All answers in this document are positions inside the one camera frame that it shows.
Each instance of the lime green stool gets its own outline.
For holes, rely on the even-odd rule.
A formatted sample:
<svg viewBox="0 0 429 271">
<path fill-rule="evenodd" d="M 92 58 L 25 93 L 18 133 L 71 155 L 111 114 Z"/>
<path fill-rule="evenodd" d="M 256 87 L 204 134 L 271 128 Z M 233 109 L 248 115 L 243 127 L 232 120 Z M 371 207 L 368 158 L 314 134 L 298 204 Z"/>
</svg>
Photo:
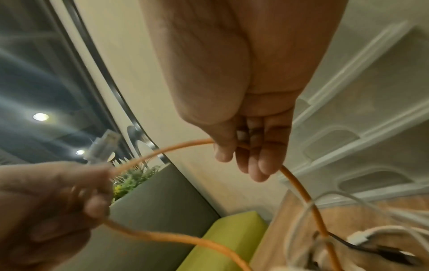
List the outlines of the lime green stool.
<svg viewBox="0 0 429 271">
<path fill-rule="evenodd" d="M 267 223 L 257 212 L 239 213 L 218 219 L 204 235 L 235 251 L 246 262 L 261 242 Z M 196 246 L 185 258 L 177 271 L 240 271 L 232 260 L 217 251 Z"/>
</svg>

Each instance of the white wall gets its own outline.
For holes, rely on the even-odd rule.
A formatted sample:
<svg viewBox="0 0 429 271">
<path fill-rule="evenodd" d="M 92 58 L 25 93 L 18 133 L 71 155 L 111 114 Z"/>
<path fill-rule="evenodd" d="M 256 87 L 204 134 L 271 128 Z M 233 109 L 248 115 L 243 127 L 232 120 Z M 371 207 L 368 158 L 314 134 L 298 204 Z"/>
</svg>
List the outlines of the white wall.
<svg viewBox="0 0 429 271">
<path fill-rule="evenodd" d="M 62 0 L 51 0 L 121 131 L 131 124 L 93 62 Z M 175 111 L 154 55 L 138 0 L 75 0 L 81 16 L 119 90 L 142 127 L 159 147 L 206 138 Z M 269 220 L 286 187 L 275 177 L 255 183 L 234 162 L 213 158 L 212 146 L 167 154 L 221 215 L 257 210 Z"/>
</svg>

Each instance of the ceiling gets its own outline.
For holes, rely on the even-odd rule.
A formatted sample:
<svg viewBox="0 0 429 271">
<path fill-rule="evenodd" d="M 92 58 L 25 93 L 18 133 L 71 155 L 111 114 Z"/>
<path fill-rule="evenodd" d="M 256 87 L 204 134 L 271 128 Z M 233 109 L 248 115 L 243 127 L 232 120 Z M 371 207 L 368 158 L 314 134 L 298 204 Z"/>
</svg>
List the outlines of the ceiling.
<svg viewBox="0 0 429 271">
<path fill-rule="evenodd" d="M 84 163 L 76 151 L 117 130 L 70 44 L 46 2 L 0 0 L 0 164 Z"/>
</svg>

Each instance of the orange cord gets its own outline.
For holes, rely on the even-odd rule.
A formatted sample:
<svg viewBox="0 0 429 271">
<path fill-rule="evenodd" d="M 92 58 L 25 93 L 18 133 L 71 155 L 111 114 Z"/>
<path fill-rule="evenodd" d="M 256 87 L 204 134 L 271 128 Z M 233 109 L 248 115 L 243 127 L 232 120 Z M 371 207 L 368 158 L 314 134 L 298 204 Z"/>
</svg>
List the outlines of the orange cord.
<svg viewBox="0 0 429 271">
<path fill-rule="evenodd" d="M 188 141 L 184 143 L 180 143 L 174 146 L 170 146 L 167 148 L 159 149 L 154 151 L 153 153 L 146 155 L 144 157 L 135 158 L 131 161 L 129 161 L 126 164 L 123 164 L 113 171 L 112 177 L 115 177 L 119 174 L 121 174 L 124 171 L 127 171 L 131 169 L 132 167 L 140 164 L 141 162 L 150 159 L 152 157 L 155 157 L 161 153 L 166 153 L 172 150 L 177 149 L 183 149 L 190 146 L 198 146 L 198 145 L 205 145 L 205 144 L 213 144 L 214 141 L 209 139 L 201 139 L 201 140 L 193 140 Z M 240 147 L 249 149 L 249 146 L 247 145 L 240 145 Z M 290 180 L 290 182 L 295 186 L 295 188 L 298 190 L 300 195 L 303 197 L 303 199 L 309 203 L 312 201 L 310 195 L 305 190 L 304 186 L 298 181 L 298 179 L 285 167 L 282 166 L 280 171 Z M 75 200 L 77 199 L 79 195 L 79 188 L 72 189 L 68 206 L 70 206 Z M 326 225 L 323 222 L 322 215 L 320 214 L 318 208 L 316 206 L 312 209 L 313 217 L 316 221 L 317 227 L 319 229 L 320 235 L 324 238 L 328 238 L 328 230 L 326 229 Z M 252 271 L 249 264 L 244 261 L 237 253 L 235 253 L 233 250 L 222 246 L 220 244 L 217 244 L 213 241 L 201 239 L 198 237 L 188 236 L 184 234 L 175 234 L 175 233 L 156 233 L 156 232 L 147 232 L 147 231 L 135 231 L 132 229 L 128 229 L 112 220 L 105 220 L 103 221 L 104 225 L 108 228 L 119 232 L 127 237 L 130 238 L 136 238 L 138 240 L 144 240 L 144 241 L 156 241 L 156 242 L 175 242 L 175 243 L 185 243 L 185 244 L 191 244 L 196 246 L 204 246 L 207 248 L 211 248 L 213 250 L 216 250 L 225 256 L 232 259 L 243 271 Z M 332 243 L 327 242 L 326 243 L 326 249 L 328 251 L 328 254 L 330 256 L 330 261 L 332 264 L 332 267 L 334 271 L 342 271 L 340 261 L 338 259 L 337 254 L 335 253 L 334 246 Z"/>
</svg>

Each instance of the wooden surface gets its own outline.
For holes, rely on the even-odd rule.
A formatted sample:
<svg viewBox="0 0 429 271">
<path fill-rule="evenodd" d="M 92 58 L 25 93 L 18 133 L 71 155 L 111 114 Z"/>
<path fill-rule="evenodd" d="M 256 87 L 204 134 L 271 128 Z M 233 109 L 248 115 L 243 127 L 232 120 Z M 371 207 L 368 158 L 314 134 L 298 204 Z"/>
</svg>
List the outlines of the wooden surface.
<svg viewBox="0 0 429 271">
<path fill-rule="evenodd" d="M 373 203 L 378 205 L 380 208 L 390 206 L 429 210 L 429 195 L 403 197 L 393 200 L 376 201 Z M 291 223 L 293 223 L 294 219 L 300 214 L 302 209 L 301 201 L 293 193 L 288 192 L 283 199 L 276 217 L 271 222 L 261 244 L 252 258 L 251 267 L 254 271 L 269 271 L 272 267 L 284 266 L 286 264 L 283 253 L 284 239 Z M 328 230 L 341 238 L 346 238 L 350 234 L 359 230 L 366 230 L 382 225 L 394 225 L 394 223 L 388 219 L 383 218 L 372 210 L 360 205 L 332 207 L 322 209 L 321 212 Z M 302 248 L 311 244 L 312 235 L 315 231 L 315 223 L 312 220 L 312 216 L 309 215 L 307 220 L 303 223 L 303 226 L 294 242 L 293 252 L 301 251 Z M 425 250 L 412 237 L 406 234 L 380 235 L 375 237 L 371 243 L 393 246 L 404 251 L 411 252 L 422 259 L 425 264 L 422 267 L 411 268 L 388 262 L 376 255 L 351 251 L 337 242 L 335 242 L 335 247 L 340 258 L 350 258 L 354 263 L 364 268 L 366 271 L 429 270 L 429 255 L 427 255 Z"/>
</svg>

